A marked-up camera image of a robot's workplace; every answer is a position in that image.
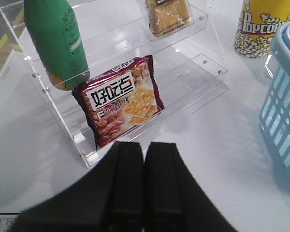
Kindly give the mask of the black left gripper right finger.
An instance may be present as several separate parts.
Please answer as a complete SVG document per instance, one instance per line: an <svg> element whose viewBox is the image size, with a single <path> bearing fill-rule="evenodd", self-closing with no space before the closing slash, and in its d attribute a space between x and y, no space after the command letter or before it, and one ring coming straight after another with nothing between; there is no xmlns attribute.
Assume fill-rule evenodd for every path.
<svg viewBox="0 0 290 232"><path fill-rule="evenodd" d="M233 232L183 162L176 144L152 142L145 158L146 232Z"/></svg>

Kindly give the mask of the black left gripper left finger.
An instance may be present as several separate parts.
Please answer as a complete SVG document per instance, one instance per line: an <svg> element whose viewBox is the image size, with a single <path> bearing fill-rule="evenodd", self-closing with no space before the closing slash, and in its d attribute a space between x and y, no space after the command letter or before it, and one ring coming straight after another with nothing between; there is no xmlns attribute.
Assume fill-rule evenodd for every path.
<svg viewBox="0 0 290 232"><path fill-rule="evenodd" d="M143 154L115 142L101 161L63 192L20 213L12 232L140 232Z"/></svg>

